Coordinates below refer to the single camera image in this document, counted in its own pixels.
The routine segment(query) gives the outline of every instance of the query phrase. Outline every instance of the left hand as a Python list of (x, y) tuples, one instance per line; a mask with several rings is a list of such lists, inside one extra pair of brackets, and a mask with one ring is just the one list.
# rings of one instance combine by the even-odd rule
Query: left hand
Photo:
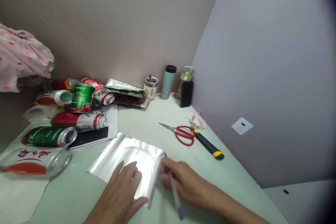
[(118, 164), (84, 224), (126, 224), (148, 202), (145, 197), (133, 200), (142, 178), (136, 163), (126, 165), (122, 171), (124, 161)]

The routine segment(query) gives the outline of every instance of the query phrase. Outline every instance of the red scissors handle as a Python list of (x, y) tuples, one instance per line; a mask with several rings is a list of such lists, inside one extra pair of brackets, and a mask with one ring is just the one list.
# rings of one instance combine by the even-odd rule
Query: red scissors handle
[[(182, 128), (188, 128), (188, 129), (190, 129), (190, 131), (192, 132), (192, 134), (189, 133), (188, 131), (183, 130)], [(177, 140), (180, 141), (181, 144), (186, 145), (186, 146), (192, 146), (194, 144), (194, 141), (195, 141), (194, 137), (196, 136), (196, 133), (195, 133), (194, 129), (191, 128), (191, 127), (189, 127), (189, 126), (178, 126), (178, 127), (176, 127), (175, 136), (176, 136)], [(183, 142), (178, 136), (190, 139), (191, 143), (185, 143), (185, 142)]]

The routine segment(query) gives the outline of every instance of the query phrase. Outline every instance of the wall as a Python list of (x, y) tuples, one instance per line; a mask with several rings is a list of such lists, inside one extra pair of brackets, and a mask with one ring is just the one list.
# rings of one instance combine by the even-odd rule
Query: wall
[(327, 223), (336, 180), (314, 181), (264, 189), (290, 224)]
[(37, 89), (20, 93), (0, 92), (0, 153), (28, 126), (29, 122), (22, 115), (33, 103), (37, 93)]
[(167, 64), (182, 71), (192, 63), (214, 2), (0, 0), (0, 20), (51, 49), (53, 77), (115, 78), (143, 87), (147, 73), (162, 80)]
[(216, 0), (210, 15), (192, 104), (262, 187), (335, 178), (331, 14), (328, 0)]

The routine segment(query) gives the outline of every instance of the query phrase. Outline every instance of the green lid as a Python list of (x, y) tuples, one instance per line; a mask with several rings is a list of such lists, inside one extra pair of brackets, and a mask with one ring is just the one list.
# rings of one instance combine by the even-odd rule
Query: green lid
[(184, 72), (181, 73), (180, 80), (182, 81), (191, 81), (191, 74), (193, 73), (194, 69), (191, 66), (185, 66), (183, 68)]

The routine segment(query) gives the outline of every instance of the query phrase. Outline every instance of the pen holder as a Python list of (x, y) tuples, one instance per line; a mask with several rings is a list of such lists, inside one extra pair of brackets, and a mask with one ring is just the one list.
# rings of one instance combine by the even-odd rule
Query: pen holder
[(147, 78), (145, 79), (145, 83), (143, 84), (143, 93), (146, 99), (154, 100), (156, 97), (156, 91), (158, 89), (159, 80), (155, 77), (151, 77), (151, 81), (149, 82)]

